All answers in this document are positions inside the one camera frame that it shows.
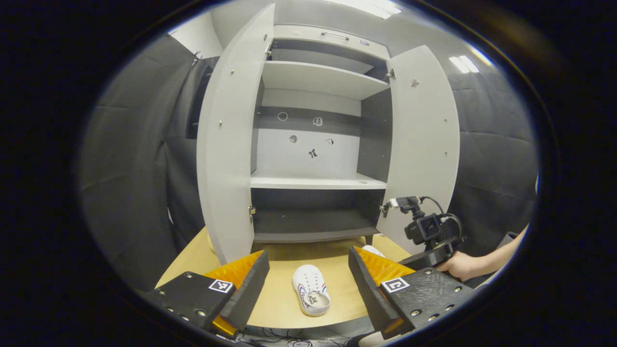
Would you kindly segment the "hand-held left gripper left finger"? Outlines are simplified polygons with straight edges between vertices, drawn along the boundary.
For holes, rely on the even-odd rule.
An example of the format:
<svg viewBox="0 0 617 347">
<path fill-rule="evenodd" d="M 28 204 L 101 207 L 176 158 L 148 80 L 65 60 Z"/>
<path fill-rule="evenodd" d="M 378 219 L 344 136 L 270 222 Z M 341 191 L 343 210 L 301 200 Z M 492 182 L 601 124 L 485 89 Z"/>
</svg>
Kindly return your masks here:
<svg viewBox="0 0 617 347">
<path fill-rule="evenodd" d="M 207 274 L 185 271 L 145 300 L 196 329 L 234 339 L 248 324 L 269 268 L 268 252 L 256 251 Z"/>
</svg>

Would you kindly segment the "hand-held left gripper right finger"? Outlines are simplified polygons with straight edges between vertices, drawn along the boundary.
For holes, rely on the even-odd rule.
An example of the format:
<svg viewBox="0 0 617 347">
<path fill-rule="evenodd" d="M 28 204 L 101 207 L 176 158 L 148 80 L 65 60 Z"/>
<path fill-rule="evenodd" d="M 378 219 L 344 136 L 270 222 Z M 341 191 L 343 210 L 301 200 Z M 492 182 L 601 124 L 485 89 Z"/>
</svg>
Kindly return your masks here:
<svg viewBox="0 0 617 347">
<path fill-rule="evenodd" d="M 473 288 L 435 268 L 414 270 L 357 246 L 349 248 L 348 266 L 384 340 L 434 325 L 474 295 Z"/>
</svg>

